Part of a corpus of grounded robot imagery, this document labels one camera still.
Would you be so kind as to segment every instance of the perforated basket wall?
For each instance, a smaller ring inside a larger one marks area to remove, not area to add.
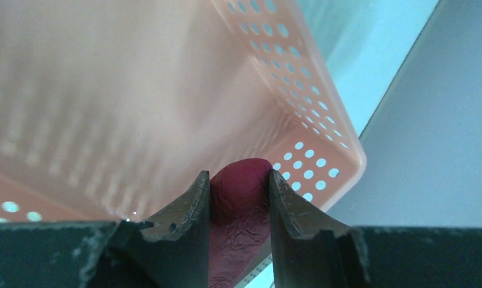
[[[0,221],[140,220],[249,157],[323,210],[366,165],[292,1],[0,3]]]

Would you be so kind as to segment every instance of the gray wall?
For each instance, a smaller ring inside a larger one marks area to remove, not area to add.
[[[442,0],[361,136],[352,225],[482,227],[482,0]]]

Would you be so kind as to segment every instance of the white surface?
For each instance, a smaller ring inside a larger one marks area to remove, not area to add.
[[[360,135],[438,0],[297,2]],[[246,288],[269,288],[273,281],[271,264]]]

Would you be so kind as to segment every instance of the red object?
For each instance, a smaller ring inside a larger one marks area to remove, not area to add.
[[[211,180],[209,288],[234,287],[236,279],[268,239],[267,160],[232,163]]]

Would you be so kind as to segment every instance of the basket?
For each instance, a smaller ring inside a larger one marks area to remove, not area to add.
[[[326,211],[366,156],[275,2],[0,1],[0,222],[139,221],[250,157]]]

